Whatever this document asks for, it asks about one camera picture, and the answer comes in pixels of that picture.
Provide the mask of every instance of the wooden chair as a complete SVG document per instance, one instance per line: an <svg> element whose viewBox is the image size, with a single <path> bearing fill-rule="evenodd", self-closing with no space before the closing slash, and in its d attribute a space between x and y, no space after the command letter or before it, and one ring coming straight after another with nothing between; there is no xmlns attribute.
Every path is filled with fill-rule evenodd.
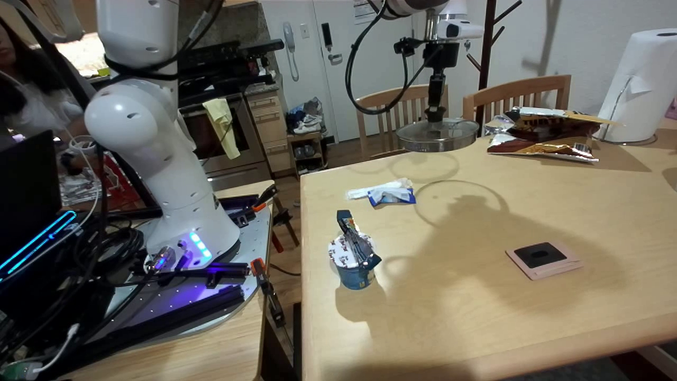
<svg viewBox="0 0 677 381"><path fill-rule="evenodd" d="M362 107L375 107L376 110L376 107L383 107L384 104L389 104L398 92L400 92L400 88L388 88L388 90L371 92L371 94L359 97L357 104ZM444 113L449 113L447 86L443 90L443 105L447 107ZM384 113L362 113L357 110L362 159L401 151L401 145L398 142L396 131L401 125L409 125L413 120L423 118L426 115L426 107L427 107L427 84L413 84L413 86L407 88L401 100ZM365 118L368 115L376 118L376 123L378 123L376 149L371 149L372 143L368 143L371 142L368 139L368 131L365 131Z"/></svg>
<svg viewBox="0 0 677 381"><path fill-rule="evenodd" d="M480 88L463 97L463 118L475 120L477 107L482 107L482 123L491 120L494 113L503 113L515 105L533 107L568 107L568 86L571 75L539 75L513 83L503 83L496 86Z"/></svg>

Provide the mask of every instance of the floor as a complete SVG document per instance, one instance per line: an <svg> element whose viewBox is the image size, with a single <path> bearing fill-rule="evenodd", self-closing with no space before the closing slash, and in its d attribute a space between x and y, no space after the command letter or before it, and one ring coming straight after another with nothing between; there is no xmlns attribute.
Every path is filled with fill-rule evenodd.
<svg viewBox="0 0 677 381"><path fill-rule="evenodd" d="M328 148L328 167L349 164L359 160L357 142L341 142ZM301 181L297 175L276 177L280 200L292 215L292 226L301 237ZM276 289L280 303L286 310L286 330L276 332L280 343L293 364L293 305L301 303L301 247L293 245L289 232L283 224L273 226L280 237L283 251L270 247L269 254L269 275ZM638 378L666 378L656 372L636 353L622 353L614 357L581 362L565 368L554 368L538 374L518 376L515 381L638 381Z"/></svg>

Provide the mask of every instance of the chair backrest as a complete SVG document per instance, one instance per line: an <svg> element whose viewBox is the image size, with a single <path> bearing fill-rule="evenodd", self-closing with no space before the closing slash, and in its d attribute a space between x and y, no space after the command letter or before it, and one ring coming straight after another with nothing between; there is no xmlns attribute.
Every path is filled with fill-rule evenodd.
<svg viewBox="0 0 677 381"><path fill-rule="evenodd" d="M571 75L539 75L480 88L463 97L463 118L475 120L477 107L482 107L482 123L515 105L565 110L568 107L568 86Z"/></svg>
<svg viewBox="0 0 677 381"><path fill-rule="evenodd" d="M371 94L359 97L357 104L362 107L378 110L378 107L388 105L391 100L396 100L396 94L400 90L401 88L388 88L388 90L371 92ZM443 102L440 104L447 107L444 113L449 113L447 86L443 90ZM401 145L400 145L398 135L396 135L398 126L423 118L426 115L426 107L427 107L427 84L413 84L413 86L407 88L401 100L389 111L362 113L357 110L362 159L401 151ZM365 118L371 118L371 115L376 118L376 123L378 123L376 137L368 137L368 131L365 131Z"/></svg>

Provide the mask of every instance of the wooden table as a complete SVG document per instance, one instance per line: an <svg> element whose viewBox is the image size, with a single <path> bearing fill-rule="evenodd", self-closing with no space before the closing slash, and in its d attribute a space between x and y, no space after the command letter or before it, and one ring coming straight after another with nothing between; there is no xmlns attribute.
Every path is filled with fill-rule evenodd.
<svg viewBox="0 0 677 381"><path fill-rule="evenodd" d="M677 125L599 164L486 154L486 142L309 173L302 374L502 378L677 339ZM346 200L409 177L416 204ZM383 262L346 289L325 245L349 208ZM557 239L581 269L530 282L506 249Z"/></svg>
<svg viewBox="0 0 677 381"><path fill-rule="evenodd" d="M270 180L215 193L215 196L261 195ZM121 350L111 357L66 374L72 381L141 378L258 378L263 349L263 293L256 293L215 327L174 340Z"/></svg>

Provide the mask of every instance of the paper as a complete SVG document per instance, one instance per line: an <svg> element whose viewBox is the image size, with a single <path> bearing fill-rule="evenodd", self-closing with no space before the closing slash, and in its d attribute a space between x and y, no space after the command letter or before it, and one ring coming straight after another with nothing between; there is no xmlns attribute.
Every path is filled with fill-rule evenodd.
<svg viewBox="0 0 677 381"><path fill-rule="evenodd" d="M214 132L226 151L229 159L239 157L239 148L234 142L234 131L232 131L232 113L226 97L214 97L203 104L208 110L209 123L214 126Z"/></svg>
<svg viewBox="0 0 677 381"><path fill-rule="evenodd" d="M599 110L609 118L597 137L649 139L677 92L677 29L646 29L631 36L608 97Z"/></svg>

